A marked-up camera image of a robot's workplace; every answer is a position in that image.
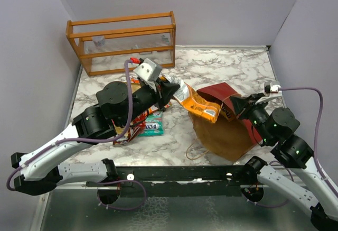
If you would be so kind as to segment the yellow Werther's candy bag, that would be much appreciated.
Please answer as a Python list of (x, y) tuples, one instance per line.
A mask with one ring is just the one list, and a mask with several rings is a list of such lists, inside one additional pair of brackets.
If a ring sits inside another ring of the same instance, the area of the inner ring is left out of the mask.
[(221, 106), (218, 103), (204, 99), (183, 79), (177, 76), (162, 74), (160, 78), (167, 80), (169, 83), (179, 85), (179, 89), (174, 93), (173, 98), (184, 109), (210, 123), (216, 123), (221, 110)]

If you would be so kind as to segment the orange silver snack packet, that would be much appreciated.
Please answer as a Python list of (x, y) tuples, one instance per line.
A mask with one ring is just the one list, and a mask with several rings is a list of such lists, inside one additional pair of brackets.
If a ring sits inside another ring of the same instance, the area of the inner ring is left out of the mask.
[(149, 108), (150, 113), (154, 112), (165, 112), (168, 108), (171, 107), (171, 104), (167, 104), (164, 107), (160, 108), (158, 105), (153, 105), (152, 107)]

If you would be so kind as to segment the yellow M&M's candy bag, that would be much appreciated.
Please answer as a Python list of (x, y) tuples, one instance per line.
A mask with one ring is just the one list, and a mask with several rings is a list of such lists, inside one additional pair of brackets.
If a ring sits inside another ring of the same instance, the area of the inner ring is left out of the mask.
[(225, 103), (222, 103), (220, 114), (227, 119), (227, 121), (232, 121), (236, 118), (232, 109), (228, 107)]

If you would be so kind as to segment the gold teal chips bag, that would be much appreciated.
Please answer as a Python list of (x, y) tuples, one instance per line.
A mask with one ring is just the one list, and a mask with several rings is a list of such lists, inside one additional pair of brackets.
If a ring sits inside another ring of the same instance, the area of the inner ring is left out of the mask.
[(130, 85), (132, 93), (136, 92), (138, 89), (141, 88), (139, 80), (135, 77), (131, 77), (129, 83), (127, 81), (125, 81), (124, 83), (126, 85), (126, 94), (128, 94), (128, 85)]

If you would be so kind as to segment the teal Fox's candy bag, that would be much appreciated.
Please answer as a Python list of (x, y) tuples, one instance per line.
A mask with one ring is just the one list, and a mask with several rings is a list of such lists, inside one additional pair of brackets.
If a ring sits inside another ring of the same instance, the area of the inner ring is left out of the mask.
[(163, 129), (163, 112), (154, 112), (145, 120), (145, 128), (139, 134), (142, 137), (160, 136), (164, 134)]

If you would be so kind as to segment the red white chips bag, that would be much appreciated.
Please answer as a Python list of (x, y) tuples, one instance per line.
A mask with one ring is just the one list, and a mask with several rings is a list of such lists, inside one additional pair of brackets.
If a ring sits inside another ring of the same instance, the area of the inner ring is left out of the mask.
[(149, 116), (149, 112), (143, 112), (141, 115), (136, 117), (130, 124), (128, 131), (117, 141), (113, 142), (113, 145), (122, 145), (131, 142), (136, 138), (144, 129), (145, 121)]

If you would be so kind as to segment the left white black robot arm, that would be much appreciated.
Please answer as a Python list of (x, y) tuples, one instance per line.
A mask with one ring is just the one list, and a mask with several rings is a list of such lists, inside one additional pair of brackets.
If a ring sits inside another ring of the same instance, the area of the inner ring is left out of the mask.
[(130, 82), (107, 84), (96, 94), (98, 103), (86, 108), (50, 142), (31, 153), (11, 155), (14, 171), (7, 179), (7, 189), (37, 196), (66, 183), (114, 184), (118, 173), (113, 160), (80, 165), (65, 160), (99, 143), (119, 140), (124, 133), (118, 134), (116, 127), (128, 130), (132, 121), (153, 105), (164, 107), (179, 87), (161, 78), (154, 87), (142, 84), (137, 91), (132, 91)]

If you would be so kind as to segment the red brown paper bag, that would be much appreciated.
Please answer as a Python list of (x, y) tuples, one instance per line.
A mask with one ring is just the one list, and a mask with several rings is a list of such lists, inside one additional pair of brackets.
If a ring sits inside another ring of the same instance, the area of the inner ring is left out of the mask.
[[(222, 105), (225, 103), (234, 113), (230, 96), (241, 96), (229, 84), (223, 82), (197, 90), (197, 93), (208, 101)], [(249, 120), (227, 121), (219, 114), (216, 123), (210, 123), (205, 119), (189, 113), (197, 138), (210, 152), (236, 162), (255, 145), (261, 143), (262, 137), (252, 127)]]

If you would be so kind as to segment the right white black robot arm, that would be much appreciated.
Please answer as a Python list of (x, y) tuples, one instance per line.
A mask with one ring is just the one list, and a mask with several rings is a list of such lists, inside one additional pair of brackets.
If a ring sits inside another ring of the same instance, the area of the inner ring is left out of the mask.
[(280, 107), (268, 114), (265, 110), (268, 97), (263, 93), (231, 96), (230, 100), (237, 118), (251, 123), (263, 144), (273, 148), (271, 153), (275, 159), (295, 173), (305, 187), (284, 177), (256, 156), (245, 165), (244, 181), (249, 184), (258, 181), (278, 191), (308, 215), (317, 230), (337, 230), (337, 186), (324, 176), (312, 148), (295, 134), (300, 122), (291, 110)]

